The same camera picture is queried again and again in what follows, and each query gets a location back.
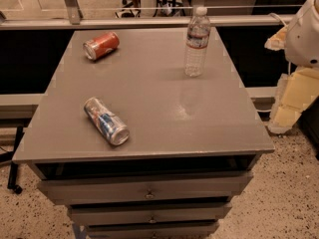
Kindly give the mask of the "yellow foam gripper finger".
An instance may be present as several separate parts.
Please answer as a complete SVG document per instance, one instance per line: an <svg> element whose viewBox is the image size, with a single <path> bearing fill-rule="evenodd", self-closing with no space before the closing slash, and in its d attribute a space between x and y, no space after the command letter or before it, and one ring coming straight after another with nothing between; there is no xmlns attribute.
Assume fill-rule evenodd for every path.
<svg viewBox="0 0 319 239"><path fill-rule="evenodd" d="M319 97L319 70L297 67L291 75L282 74L275 94L275 103L270 112L268 129L284 134L297 123Z"/></svg>
<svg viewBox="0 0 319 239"><path fill-rule="evenodd" d="M287 26L282 27L273 36L267 39L264 47L268 50L279 51L286 48Z"/></svg>

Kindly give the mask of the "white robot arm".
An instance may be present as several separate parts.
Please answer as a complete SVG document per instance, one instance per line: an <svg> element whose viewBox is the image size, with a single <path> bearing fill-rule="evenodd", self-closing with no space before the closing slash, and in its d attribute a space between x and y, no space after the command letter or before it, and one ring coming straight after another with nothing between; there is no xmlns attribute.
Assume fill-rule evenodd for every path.
<svg viewBox="0 0 319 239"><path fill-rule="evenodd" d="M278 80L270 112L269 131L284 134L319 97L319 0L306 0L264 47L283 50L288 67L296 66Z"/></svg>

